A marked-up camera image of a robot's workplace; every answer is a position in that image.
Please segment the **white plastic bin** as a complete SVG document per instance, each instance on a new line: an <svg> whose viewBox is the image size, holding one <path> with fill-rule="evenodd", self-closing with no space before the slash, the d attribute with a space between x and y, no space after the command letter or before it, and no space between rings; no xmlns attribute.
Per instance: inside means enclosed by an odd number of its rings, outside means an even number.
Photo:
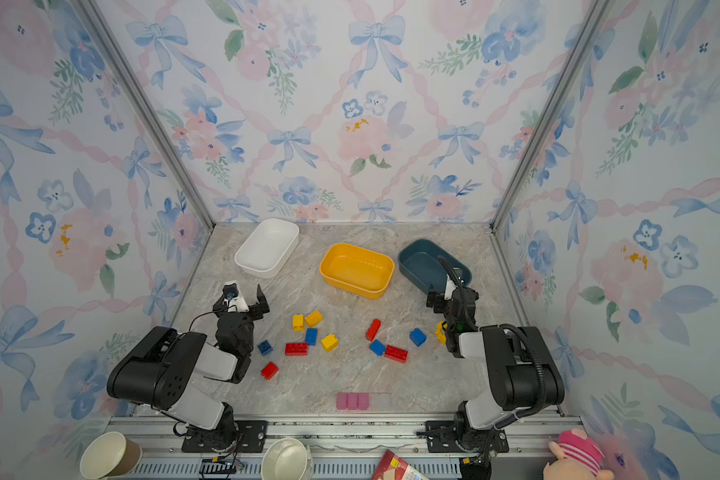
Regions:
<svg viewBox="0 0 720 480"><path fill-rule="evenodd" d="M299 234L299 227L294 223L266 219L237 250L234 262L247 274L262 279L273 278L295 250Z"/></svg>

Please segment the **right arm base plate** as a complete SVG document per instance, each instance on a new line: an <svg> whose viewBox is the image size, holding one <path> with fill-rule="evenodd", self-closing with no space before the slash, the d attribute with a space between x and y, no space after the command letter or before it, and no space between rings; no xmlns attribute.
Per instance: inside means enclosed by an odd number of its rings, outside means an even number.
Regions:
<svg viewBox="0 0 720 480"><path fill-rule="evenodd" d="M424 429L416 433L424 438L429 453L489 454L496 456L509 452L509 444L503 430L476 430L456 420L424 423Z"/></svg>

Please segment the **yellow plastic bin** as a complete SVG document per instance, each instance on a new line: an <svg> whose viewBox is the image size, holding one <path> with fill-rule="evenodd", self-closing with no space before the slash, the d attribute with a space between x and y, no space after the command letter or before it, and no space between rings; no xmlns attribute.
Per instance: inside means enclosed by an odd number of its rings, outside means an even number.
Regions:
<svg viewBox="0 0 720 480"><path fill-rule="evenodd" d="M326 284L376 300L386 292L395 263L382 253L338 243L327 251L319 271Z"/></svg>

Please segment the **yellow curved lego piece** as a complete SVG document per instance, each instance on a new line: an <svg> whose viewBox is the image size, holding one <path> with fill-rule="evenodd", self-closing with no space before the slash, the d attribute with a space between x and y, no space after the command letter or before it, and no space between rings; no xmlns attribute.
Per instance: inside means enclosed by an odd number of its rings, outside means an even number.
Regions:
<svg viewBox="0 0 720 480"><path fill-rule="evenodd" d="M436 327L436 336L437 336L439 342L443 345L446 344L445 331L446 331L446 322L442 321Z"/></svg>

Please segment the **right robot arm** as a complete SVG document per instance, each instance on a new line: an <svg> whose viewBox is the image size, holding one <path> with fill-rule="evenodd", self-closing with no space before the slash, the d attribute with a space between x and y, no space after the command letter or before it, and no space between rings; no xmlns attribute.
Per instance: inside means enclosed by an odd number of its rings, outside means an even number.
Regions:
<svg viewBox="0 0 720 480"><path fill-rule="evenodd" d="M467 287L430 290L426 306L444 317L441 336L449 353L482 363L488 386L462 402L450 427L425 435L473 452L492 448L509 425L560 405L565 387L536 327L500 324L479 327L474 319L479 295Z"/></svg>

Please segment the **dark teal plastic bin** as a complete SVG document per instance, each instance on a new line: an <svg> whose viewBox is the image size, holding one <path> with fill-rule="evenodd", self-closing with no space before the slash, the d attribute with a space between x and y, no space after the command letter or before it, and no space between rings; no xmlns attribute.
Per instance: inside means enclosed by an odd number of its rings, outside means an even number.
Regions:
<svg viewBox="0 0 720 480"><path fill-rule="evenodd" d="M473 278L471 270L445 249L428 239L417 239L399 252L400 272L425 294L430 290L443 293L447 274L438 261L440 256L444 257L454 268L465 286L471 283Z"/></svg>

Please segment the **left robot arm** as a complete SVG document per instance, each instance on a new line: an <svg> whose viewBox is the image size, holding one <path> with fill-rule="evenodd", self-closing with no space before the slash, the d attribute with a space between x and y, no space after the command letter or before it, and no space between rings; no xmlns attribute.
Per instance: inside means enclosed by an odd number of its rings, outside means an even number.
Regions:
<svg viewBox="0 0 720 480"><path fill-rule="evenodd" d="M225 284L209 312L217 318L214 344L201 332L157 326L114 367L107 394L183 423L187 453L232 450L241 439L233 407L192 385L191 378L240 383L251 364L254 322L269 312L261 288L250 304L237 283Z"/></svg>

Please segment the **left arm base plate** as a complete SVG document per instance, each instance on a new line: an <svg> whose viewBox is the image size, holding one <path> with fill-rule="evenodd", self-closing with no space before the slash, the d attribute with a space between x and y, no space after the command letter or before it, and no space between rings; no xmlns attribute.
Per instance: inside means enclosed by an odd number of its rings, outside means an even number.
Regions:
<svg viewBox="0 0 720 480"><path fill-rule="evenodd" d="M222 421L214 430L194 426L181 435L182 453L261 453L267 437L265 420Z"/></svg>

